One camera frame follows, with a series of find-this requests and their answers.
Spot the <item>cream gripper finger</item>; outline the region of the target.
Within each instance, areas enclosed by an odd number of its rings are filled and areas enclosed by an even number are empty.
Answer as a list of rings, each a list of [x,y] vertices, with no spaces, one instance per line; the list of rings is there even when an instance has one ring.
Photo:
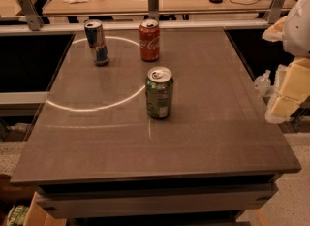
[[[288,67],[276,71],[273,94],[265,112],[265,120],[280,124],[288,121],[310,96],[310,59],[296,57]]]

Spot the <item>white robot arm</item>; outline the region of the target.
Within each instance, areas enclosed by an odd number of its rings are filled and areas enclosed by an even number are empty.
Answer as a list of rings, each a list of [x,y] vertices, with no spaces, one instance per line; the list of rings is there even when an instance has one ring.
[[[265,113],[269,123],[287,121],[310,96],[310,0],[298,0],[289,13],[263,33],[263,39],[281,41],[294,60],[276,72],[273,94]]]

